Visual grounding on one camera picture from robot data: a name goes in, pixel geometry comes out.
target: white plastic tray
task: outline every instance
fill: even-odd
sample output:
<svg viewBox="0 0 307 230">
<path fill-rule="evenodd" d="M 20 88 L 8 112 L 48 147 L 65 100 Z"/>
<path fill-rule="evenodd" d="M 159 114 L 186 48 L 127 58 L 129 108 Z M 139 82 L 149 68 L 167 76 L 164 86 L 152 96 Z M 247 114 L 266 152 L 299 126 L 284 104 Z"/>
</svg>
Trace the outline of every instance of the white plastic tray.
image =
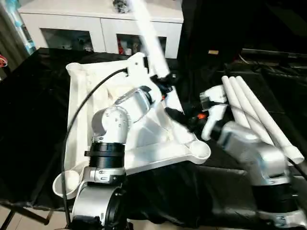
<svg viewBox="0 0 307 230">
<path fill-rule="evenodd" d="M 142 55 L 139 56 L 139 63 L 143 63 Z M 88 92 L 109 74 L 127 67 L 128 62 L 129 59 L 83 65 L 70 63 L 66 66 L 71 76 L 68 123 Z M 144 77 L 148 78 L 152 75 L 150 71 Z M 89 161 L 88 157 L 84 156 L 84 151 L 89 150 L 91 145 L 93 115 L 112 105 L 118 97 L 133 87 L 129 77 L 126 77 L 125 73 L 119 73 L 106 81 L 80 111 L 66 145 L 64 163 L 66 171 L 73 170 L 80 175 L 79 183 L 82 178 L 82 170 Z M 156 108 L 148 112 L 144 119 L 141 119 L 141 122 L 131 126 L 125 146 L 127 175 L 181 161 L 201 164 L 209 158 L 211 151 L 207 144 L 197 140 L 194 134 L 171 121 L 164 112 L 165 103 L 169 107 L 181 109 L 176 90 L 174 90 L 168 100 L 159 103 Z M 55 179 L 53 190 L 55 194 L 61 196 L 59 180 L 60 176 Z M 75 197 L 77 187 L 67 191 L 69 198 Z"/>
</svg>

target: glass cabinet door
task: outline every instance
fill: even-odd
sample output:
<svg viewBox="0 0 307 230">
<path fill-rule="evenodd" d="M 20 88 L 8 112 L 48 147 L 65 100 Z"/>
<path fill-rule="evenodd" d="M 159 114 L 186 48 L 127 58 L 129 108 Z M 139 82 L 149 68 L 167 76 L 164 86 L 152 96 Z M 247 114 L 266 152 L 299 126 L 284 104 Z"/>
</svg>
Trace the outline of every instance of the glass cabinet door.
<svg viewBox="0 0 307 230">
<path fill-rule="evenodd" d="M 94 51 L 88 31 L 41 28 L 41 32 L 49 48 Z"/>
<path fill-rule="evenodd" d="M 118 53 L 125 55 L 133 55 L 137 52 L 142 52 L 148 55 L 142 40 L 138 35 L 116 34 L 118 43 Z M 159 41 L 163 52 L 165 53 L 166 37 L 159 37 Z"/>
<path fill-rule="evenodd" d="M 146 54 L 140 30 L 134 20 L 102 18 L 106 51 L 114 54 L 133 55 L 136 51 Z M 180 23 L 152 22 L 166 58 L 177 58 L 181 27 Z"/>
<path fill-rule="evenodd" d="M 21 13 L 36 48 L 105 52 L 99 18 Z"/>
</svg>

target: floor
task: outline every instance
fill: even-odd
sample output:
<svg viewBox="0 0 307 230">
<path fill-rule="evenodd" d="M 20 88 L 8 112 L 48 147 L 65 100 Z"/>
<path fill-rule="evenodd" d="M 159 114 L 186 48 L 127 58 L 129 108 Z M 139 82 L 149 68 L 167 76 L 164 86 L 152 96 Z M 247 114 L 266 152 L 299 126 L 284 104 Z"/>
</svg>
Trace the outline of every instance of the floor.
<svg viewBox="0 0 307 230">
<path fill-rule="evenodd" d="M 40 210 L 34 210 L 31 208 L 28 208 L 28 210 L 31 210 L 35 212 L 36 214 L 47 217 L 48 212 L 46 211 L 40 211 Z M 0 226 L 6 219 L 7 215 L 9 213 L 9 210 L 0 206 Z M 134 230 L 183 230 L 181 227 L 177 227 L 175 225 L 172 225 L 170 223 L 160 224 L 156 225 L 146 220 L 133 220 L 133 227 Z M 45 226 L 41 223 L 36 222 L 35 220 L 29 219 L 27 217 L 23 217 L 20 214 L 15 214 L 10 225 L 8 226 L 7 230 L 56 230 L 60 228 L 64 228 L 66 225 L 65 215 L 63 212 L 54 212 L 50 223 Z M 201 227 L 200 230 L 230 230 L 225 228 L 212 228 L 212 227 Z"/>
</svg>

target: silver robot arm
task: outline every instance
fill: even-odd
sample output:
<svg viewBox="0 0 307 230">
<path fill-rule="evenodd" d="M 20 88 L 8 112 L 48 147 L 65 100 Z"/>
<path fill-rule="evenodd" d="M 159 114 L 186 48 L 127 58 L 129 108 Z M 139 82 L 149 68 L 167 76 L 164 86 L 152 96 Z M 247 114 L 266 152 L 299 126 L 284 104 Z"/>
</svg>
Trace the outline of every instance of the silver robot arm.
<svg viewBox="0 0 307 230">
<path fill-rule="evenodd" d="M 70 229 L 88 223 L 93 229 L 125 229 L 127 219 L 126 191 L 122 188 L 125 143 L 131 124 L 140 120 L 151 108 L 148 87 L 133 89 L 113 106 L 98 111 L 92 119 L 94 136 L 90 157 L 72 210 Z"/>
<path fill-rule="evenodd" d="M 232 121 L 217 121 L 211 138 L 247 171 L 260 219 L 276 228 L 307 229 L 306 216 L 295 200 L 287 160 L 280 149 Z"/>
</svg>

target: black cloth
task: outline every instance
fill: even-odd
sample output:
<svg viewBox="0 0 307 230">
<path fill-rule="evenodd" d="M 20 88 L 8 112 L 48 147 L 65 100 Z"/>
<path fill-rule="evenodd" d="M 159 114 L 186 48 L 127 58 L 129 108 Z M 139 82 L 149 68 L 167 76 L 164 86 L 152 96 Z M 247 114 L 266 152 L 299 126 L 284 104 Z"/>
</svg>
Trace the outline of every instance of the black cloth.
<svg viewBox="0 0 307 230">
<path fill-rule="evenodd" d="M 85 64 L 126 58 L 41 48 L 11 77 L 0 82 L 0 203 L 63 210 L 61 198 L 53 194 L 52 183 L 60 173 L 60 149 L 67 127 L 70 78 L 65 66 L 71 62 Z M 168 64 L 171 70 L 180 70 L 175 60 L 168 60 Z M 177 91 L 184 108 L 198 101 L 201 91 L 221 84 L 224 74 L 208 69 L 179 72 L 182 79 Z M 240 75 L 306 156 L 305 133 L 296 128 L 300 124 L 297 119 L 303 115 L 288 114 L 284 109 L 284 102 L 280 103 L 278 98 L 278 92 L 282 91 L 279 81 L 270 82 L 249 70 Z M 295 103 L 300 105 L 299 112 L 304 111 L 302 107 L 306 108 L 299 101 Z M 181 162 L 128 176 L 132 201 L 128 217 L 155 223 L 170 221 L 192 228 L 199 225 L 262 227 L 246 172 L 213 141 L 208 144 L 212 155 L 203 165 Z M 307 210 L 307 182 L 297 176 L 294 188 L 300 204 Z"/>
</svg>

